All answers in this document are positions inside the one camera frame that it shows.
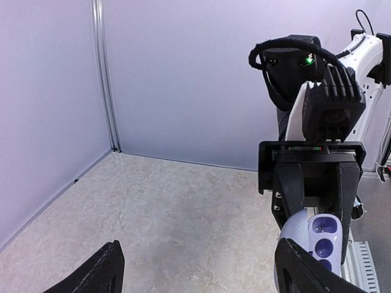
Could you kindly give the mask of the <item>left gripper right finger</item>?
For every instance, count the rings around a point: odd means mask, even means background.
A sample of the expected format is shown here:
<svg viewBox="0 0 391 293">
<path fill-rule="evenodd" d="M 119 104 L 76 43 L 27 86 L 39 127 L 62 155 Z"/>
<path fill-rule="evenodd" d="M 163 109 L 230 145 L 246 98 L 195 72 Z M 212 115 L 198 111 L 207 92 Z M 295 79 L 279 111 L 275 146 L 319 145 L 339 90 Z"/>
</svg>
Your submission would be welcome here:
<svg viewBox="0 0 391 293">
<path fill-rule="evenodd" d="M 292 239 L 279 241 L 275 252 L 279 292 L 338 293 L 363 292 L 327 270 Z"/>
</svg>

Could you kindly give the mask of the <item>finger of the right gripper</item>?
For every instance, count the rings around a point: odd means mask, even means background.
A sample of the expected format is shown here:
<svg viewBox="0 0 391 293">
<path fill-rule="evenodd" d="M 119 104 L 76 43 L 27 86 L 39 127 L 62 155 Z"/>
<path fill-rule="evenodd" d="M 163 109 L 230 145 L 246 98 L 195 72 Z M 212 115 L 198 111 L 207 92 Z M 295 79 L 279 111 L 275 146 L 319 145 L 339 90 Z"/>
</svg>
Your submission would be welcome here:
<svg viewBox="0 0 391 293">
<path fill-rule="evenodd" d="M 360 180 L 360 167 L 358 163 L 337 163 L 333 171 L 333 214 L 342 224 L 342 257 L 341 264 L 345 263 L 348 245 L 351 214 L 357 187 Z"/>
<path fill-rule="evenodd" d="M 301 164 L 277 164 L 272 184 L 271 211 L 280 229 L 292 215 L 304 209 L 304 197 Z"/>
</svg>

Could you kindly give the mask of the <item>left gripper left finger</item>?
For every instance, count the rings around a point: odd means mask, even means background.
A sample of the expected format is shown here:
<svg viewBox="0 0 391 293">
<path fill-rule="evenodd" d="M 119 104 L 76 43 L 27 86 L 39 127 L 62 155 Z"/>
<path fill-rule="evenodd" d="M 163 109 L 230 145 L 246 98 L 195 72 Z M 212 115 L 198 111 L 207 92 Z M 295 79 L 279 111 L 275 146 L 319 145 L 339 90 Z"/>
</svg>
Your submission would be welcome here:
<svg viewBox="0 0 391 293">
<path fill-rule="evenodd" d="M 44 293 L 121 293 L 124 270 L 125 257 L 120 242 L 114 240 Z"/>
</svg>

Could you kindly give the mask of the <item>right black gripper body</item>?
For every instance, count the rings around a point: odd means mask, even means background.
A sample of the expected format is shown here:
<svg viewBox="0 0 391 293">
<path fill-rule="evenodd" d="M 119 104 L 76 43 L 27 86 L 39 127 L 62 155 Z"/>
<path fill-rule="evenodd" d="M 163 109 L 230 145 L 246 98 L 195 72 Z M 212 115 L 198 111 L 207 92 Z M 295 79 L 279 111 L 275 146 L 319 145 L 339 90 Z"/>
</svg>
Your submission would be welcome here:
<svg viewBox="0 0 391 293">
<path fill-rule="evenodd" d="M 338 164 L 353 163 L 361 171 L 364 159 L 360 142 L 264 141 L 258 147 L 258 191 L 275 189 L 278 178 L 325 178 Z"/>
</svg>

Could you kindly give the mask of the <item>purple earbud charging case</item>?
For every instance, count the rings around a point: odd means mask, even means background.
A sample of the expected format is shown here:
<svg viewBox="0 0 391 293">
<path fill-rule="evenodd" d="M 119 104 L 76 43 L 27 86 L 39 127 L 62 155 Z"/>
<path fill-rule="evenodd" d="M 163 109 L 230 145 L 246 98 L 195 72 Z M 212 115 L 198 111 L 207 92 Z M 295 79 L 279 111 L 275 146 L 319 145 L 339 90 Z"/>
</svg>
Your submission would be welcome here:
<svg viewBox="0 0 391 293">
<path fill-rule="evenodd" d="M 317 262 L 341 278 L 343 236 L 342 224 L 336 216 L 318 214 L 309 219 L 307 211 L 303 209 L 284 224 L 279 241 L 283 238 L 294 240 Z M 274 281 L 277 285 L 275 263 Z"/>
</svg>

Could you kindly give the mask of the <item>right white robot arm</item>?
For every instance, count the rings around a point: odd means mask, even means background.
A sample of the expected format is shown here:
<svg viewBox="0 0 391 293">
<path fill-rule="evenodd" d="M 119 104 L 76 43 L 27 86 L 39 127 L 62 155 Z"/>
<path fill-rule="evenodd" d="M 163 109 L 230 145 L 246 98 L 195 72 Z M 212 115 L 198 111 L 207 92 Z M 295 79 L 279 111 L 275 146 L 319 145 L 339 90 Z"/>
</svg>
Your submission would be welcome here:
<svg viewBox="0 0 391 293">
<path fill-rule="evenodd" d="M 332 54 L 315 36 L 289 35 L 256 45 L 249 64 L 285 116 L 279 139 L 259 145 L 259 192 L 272 192 L 281 237 L 336 272 L 362 215 L 362 174 L 390 152 L 390 36 L 352 30 Z"/>
</svg>

